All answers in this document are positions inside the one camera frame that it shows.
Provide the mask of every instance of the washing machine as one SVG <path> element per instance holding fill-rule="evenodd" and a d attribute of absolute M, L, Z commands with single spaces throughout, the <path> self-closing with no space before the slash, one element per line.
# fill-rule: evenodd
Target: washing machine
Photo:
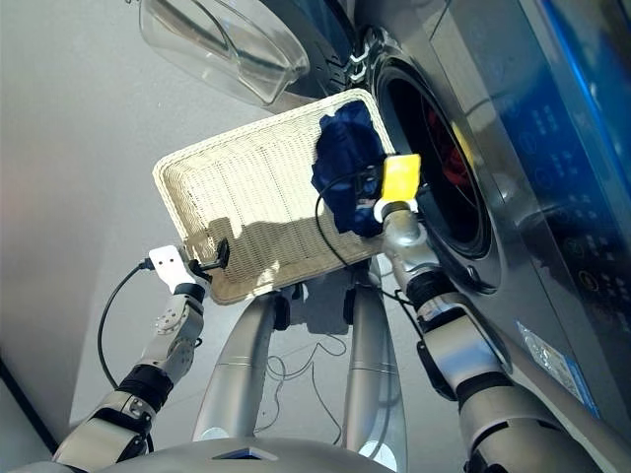
<path fill-rule="evenodd" d="M 150 44 L 242 100 L 370 91 L 395 149 L 422 156 L 456 285 L 631 441 L 629 18 L 626 0 L 141 4 Z"/>

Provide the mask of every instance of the clear plastic cover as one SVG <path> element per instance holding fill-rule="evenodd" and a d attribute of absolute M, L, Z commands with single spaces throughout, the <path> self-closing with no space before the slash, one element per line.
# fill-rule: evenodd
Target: clear plastic cover
<path fill-rule="evenodd" d="M 142 0 L 140 30 L 173 64 L 257 105 L 309 72 L 301 44 L 258 0 Z"/>

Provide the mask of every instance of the white wicker tray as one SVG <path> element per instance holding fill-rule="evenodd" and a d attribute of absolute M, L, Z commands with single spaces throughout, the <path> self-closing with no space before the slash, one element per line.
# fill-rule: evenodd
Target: white wicker tray
<path fill-rule="evenodd" d="M 228 268 L 214 270 L 211 297 L 231 304 L 337 269 L 316 229 L 311 185 L 319 120 L 363 101 L 387 154 L 394 149 L 373 98 L 359 89 L 316 101 L 215 136 L 162 158 L 154 178 L 188 255 L 215 257 L 226 237 Z M 340 235 L 325 205 L 322 228 L 348 262 L 376 254 L 379 244 Z"/>

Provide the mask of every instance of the label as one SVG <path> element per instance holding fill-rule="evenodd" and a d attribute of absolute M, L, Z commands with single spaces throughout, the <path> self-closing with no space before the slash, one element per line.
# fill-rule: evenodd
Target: label
<path fill-rule="evenodd" d="M 530 351 L 530 355 L 536 363 L 581 401 L 595 418 L 599 419 L 598 408 L 576 362 L 544 342 L 534 332 L 528 330 L 519 322 L 517 322 L 517 326 Z"/>

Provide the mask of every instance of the gray floor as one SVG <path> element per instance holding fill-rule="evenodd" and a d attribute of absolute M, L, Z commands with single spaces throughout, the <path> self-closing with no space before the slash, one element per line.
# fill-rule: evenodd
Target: gray floor
<path fill-rule="evenodd" d="M 50 452 L 0 379 L 0 471 L 49 457 Z"/>

